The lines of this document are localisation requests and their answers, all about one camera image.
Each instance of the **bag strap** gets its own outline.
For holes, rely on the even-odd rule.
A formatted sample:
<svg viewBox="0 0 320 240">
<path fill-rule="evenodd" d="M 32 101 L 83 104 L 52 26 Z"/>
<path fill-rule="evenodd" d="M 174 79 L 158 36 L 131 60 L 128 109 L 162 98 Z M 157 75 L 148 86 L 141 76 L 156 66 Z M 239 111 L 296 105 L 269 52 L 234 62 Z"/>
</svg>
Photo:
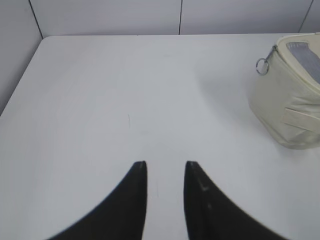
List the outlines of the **bag strap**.
<svg viewBox="0 0 320 240">
<path fill-rule="evenodd" d="M 320 134 L 320 118 L 285 108 L 281 122 Z"/>
</svg>

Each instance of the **white table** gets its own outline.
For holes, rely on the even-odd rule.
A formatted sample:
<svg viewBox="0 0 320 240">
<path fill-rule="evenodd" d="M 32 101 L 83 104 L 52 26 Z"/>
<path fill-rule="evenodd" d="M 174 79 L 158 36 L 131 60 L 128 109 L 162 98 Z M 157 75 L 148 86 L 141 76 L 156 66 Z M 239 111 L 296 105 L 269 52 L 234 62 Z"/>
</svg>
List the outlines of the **white table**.
<svg viewBox="0 0 320 240">
<path fill-rule="evenodd" d="M 53 36 L 0 117 L 0 239 L 43 240 L 148 166 L 144 240 L 187 240 L 185 163 L 292 240 L 320 239 L 320 149 L 278 145 L 248 107 L 282 34 Z"/>
</svg>

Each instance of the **cream leather bag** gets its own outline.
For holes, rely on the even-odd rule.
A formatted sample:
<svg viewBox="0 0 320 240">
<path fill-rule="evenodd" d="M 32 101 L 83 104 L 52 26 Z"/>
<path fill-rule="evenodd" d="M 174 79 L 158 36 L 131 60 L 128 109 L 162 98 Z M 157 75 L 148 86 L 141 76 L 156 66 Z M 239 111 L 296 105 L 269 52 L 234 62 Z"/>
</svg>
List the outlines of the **cream leather bag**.
<svg viewBox="0 0 320 240">
<path fill-rule="evenodd" d="M 249 105 L 271 136 L 290 149 L 320 146 L 320 33 L 280 38 L 267 58 Z M 264 66 L 259 70 L 258 64 Z"/>
</svg>

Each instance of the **cream bag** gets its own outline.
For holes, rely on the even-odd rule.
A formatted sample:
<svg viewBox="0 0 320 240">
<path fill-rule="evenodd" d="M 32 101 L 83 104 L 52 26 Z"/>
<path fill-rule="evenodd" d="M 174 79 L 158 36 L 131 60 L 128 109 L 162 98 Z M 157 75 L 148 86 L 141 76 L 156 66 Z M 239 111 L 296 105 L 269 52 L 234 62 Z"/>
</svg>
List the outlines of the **cream bag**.
<svg viewBox="0 0 320 240">
<path fill-rule="evenodd" d="M 320 33 L 291 35 L 280 38 L 256 64 L 261 76 L 250 108 L 271 136 L 290 149 L 320 146 L 319 56 Z"/>
</svg>

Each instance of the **white wall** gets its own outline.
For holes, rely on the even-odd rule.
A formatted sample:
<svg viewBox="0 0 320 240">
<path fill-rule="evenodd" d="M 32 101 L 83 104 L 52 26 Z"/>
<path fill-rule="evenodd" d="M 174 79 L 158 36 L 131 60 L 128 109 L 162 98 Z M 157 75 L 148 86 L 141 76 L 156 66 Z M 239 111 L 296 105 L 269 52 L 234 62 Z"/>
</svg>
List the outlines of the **white wall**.
<svg viewBox="0 0 320 240">
<path fill-rule="evenodd" d="M 43 36 L 178 34 L 181 0 L 31 0 Z"/>
<path fill-rule="evenodd" d="M 320 0 L 314 0 L 301 29 L 301 33 L 317 32 L 320 32 Z"/>
<path fill-rule="evenodd" d="M 40 41 L 28 0 L 0 0 L 0 114 Z"/>
<path fill-rule="evenodd" d="M 297 33 L 312 0 L 183 0 L 181 34 Z"/>
</svg>

